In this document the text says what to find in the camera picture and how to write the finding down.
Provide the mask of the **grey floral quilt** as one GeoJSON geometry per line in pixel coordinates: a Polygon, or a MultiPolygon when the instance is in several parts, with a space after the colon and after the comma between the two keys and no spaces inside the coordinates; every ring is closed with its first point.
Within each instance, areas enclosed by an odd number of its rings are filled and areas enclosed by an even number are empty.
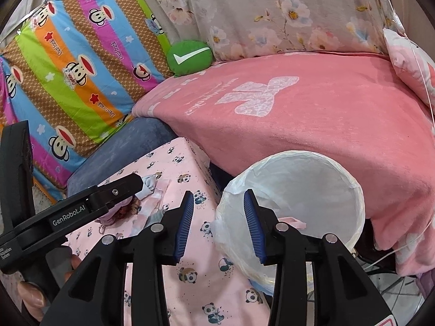
{"type": "Polygon", "coordinates": [[[219,61],[292,51],[385,54],[403,32],[390,0],[145,0],[171,42],[200,40],[219,61]]]}

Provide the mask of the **green check mark cushion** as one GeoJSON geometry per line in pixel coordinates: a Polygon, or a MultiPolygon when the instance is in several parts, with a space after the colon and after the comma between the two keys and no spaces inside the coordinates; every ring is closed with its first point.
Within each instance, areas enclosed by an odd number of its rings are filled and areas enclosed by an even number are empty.
{"type": "Polygon", "coordinates": [[[176,77],[203,71],[212,62],[212,50],[207,43],[198,40],[174,43],[167,53],[167,64],[176,77]]]}

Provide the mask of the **colourful monkey print quilt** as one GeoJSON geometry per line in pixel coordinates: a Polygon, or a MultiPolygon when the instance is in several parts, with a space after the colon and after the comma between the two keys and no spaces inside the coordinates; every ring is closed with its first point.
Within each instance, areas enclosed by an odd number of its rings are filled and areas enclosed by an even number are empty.
{"type": "Polygon", "coordinates": [[[51,199],[171,76],[145,0],[48,0],[1,53],[1,125],[28,121],[34,178],[51,199]]]}

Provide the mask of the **pink panda print sheet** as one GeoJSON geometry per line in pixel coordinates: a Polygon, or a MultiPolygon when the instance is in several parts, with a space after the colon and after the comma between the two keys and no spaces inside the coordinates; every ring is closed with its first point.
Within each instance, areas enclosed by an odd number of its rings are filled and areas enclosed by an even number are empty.
{"type": "MultiPolygon", "coordinates": [[[[177,208],[186,191],[195,212],[180,263],[164,267],[164,286],[171,325],[267,325],[269,307],[263,295],[215,247],[212,222],[220,191],[209,171],[208,156],[193,142],[176,138],[147,153],[106,179],[130,173],[170,180],[159,209],[177,208]]],[[[67,246],[84,258],[104,236],[93,221],[70,233],[67,246]]]]}

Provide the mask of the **blue grey cushion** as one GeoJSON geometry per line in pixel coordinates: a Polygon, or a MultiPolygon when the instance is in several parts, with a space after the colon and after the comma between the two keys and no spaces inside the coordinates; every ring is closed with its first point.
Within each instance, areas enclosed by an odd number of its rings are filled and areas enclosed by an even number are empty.
{"type": "Polygon", "coordinates": [[[175,132],[157,118],[135,118],[110,137],[70,176],[67,196],[95,186],[119,170],[177,138],[175,132]]]}

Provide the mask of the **pink towel blanket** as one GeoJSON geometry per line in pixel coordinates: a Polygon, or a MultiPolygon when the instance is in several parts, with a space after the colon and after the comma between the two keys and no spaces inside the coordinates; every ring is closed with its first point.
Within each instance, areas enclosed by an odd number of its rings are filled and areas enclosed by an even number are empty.
{"type": "Polygon", "coordinates": [[[399,274],[434,268],[434,127],[385,58],[299,52],[171,77],[133,107],[231,175],[287,150],[339,162],[361,184],[378,249],[399,274]]]}

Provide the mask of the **pink trash piece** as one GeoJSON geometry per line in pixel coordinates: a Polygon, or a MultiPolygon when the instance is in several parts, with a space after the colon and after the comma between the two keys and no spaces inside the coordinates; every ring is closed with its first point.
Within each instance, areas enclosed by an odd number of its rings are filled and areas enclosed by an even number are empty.
{"type": "Polygon", "coordinates": [[[282,217],[282,218],[279,218],[279,221],[284,222],[286,224],[289,224],[290,226],[292,226],[298,230],[304,230],[307,226],[303,221],[300,221],[300,220],[295,219],[293,217],[282,217]]]}

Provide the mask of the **light blue white sock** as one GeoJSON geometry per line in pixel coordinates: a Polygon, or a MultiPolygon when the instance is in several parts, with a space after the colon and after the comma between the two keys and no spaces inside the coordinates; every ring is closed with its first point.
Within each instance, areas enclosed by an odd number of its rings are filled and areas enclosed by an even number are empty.
{"type": "Polygon", "coordinates": [[[147,175],[142,177],[142,183],[142,190],[135,194],[139,200],[143,200],[155,191],[157,179],[154,175],[147,175]]]}

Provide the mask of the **pink floral pillow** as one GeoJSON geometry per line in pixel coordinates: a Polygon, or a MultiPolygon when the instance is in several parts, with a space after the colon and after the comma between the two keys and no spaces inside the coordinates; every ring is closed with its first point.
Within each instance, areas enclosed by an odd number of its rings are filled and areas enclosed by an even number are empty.
{"type": "Polygon", "coordinates": [[[434,109],[434,61],[416,43],[393,30],[384,28],[383,37],[396,75],[434,109]]]}

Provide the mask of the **white lined trash bin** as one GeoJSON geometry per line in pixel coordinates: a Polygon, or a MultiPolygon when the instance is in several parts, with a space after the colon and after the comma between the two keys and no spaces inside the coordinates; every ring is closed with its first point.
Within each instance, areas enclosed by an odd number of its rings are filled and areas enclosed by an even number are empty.
{"type": "Polygon", "coordinates": [[[248,189],[280,221],[295,219],[307,236],[333,233],[352,250],[363,231],[362,187],[333,159],[316,152],[286,151],[249,166],[224,188],[212,234],[217,248],[265,294],[274,291],[276,268],[264,267],[254,254],[243,209],[248,189]]]}

